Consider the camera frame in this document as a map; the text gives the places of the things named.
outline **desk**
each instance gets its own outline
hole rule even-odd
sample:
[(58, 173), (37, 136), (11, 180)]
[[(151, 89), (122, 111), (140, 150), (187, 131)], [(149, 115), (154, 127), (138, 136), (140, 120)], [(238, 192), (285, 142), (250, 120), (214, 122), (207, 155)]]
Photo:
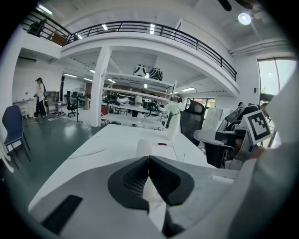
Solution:
[(164, 126), (162, 125), (161, 119), (159, 120), (148, 119), (148, 118), (137, 118), (130, 115), (121, 115), (121, 114), (106, 114), (101, 116), (102, 120), (108, 120), (110, 122), (116, 121), (120, 122), (122, 125), (132, 126), (132, 124), (137, 125), (137, 127), (146, 128), (146, 129), (155, 129), (163, 130)]
[[(42, 197), (81, 172), (135, 158), (140, 139), (169, 144), (166, 135), (166, 131), (107, 125), (60, 165), (34, 196), (28, 210), (30, 211)], [(177, 135), (172, 146), (178, 161), (214, 168), (207, 163), (206, 156), (181, 133)]]
[(15, 101), (13, 102), (13, 105), (18, 105), (20, 109), (25, 108), (28, 117), (32, 118), (35, 112), (35, 104), (33, 102), (34, 100), (35, 99), (24, 99), (20, 101)]

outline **black pants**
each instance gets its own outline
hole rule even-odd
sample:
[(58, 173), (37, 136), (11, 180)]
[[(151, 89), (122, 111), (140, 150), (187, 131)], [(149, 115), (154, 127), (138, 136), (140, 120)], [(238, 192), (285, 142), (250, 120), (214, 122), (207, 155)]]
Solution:
[(36, 101), (36, 112), (35, 117), (38, 117), (38, 115), (41, 114), (42, 116), (46, 115), (45, 108), (43, 107), (43, 100), (39, 101), (37, 99)]

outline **white shirt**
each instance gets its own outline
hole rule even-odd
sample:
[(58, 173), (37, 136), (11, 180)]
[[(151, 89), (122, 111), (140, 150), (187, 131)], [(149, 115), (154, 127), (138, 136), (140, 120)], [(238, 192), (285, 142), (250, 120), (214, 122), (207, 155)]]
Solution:
[(140, 106), (138, 103), (142, 103), (142, 98), (139, 95), (135, 97), (135, 106)]
[(41, 102), (45, 98), (43, 93), (44, 93), (43, 84), (37, 85), (37, 93), (36, 94), (37, 94), (39, 102)]

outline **red object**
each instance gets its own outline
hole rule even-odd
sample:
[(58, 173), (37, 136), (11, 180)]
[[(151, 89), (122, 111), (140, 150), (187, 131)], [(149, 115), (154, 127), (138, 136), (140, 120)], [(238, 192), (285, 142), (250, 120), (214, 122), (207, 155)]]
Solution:
[(101, 113), (102, 113), (103, 115), (108, 114), (108, 106), (102, 106), (102, 107), (101, 107)]

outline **black rectangular slot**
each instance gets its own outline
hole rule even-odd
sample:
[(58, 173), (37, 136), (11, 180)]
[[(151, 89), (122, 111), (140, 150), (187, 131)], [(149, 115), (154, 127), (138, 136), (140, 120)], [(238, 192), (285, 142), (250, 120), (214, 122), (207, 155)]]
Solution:
[(53, 212), (42, 222), (42, 225), (55, 234), (59, 234), (79, 206), (83, 198), (69, 195)]

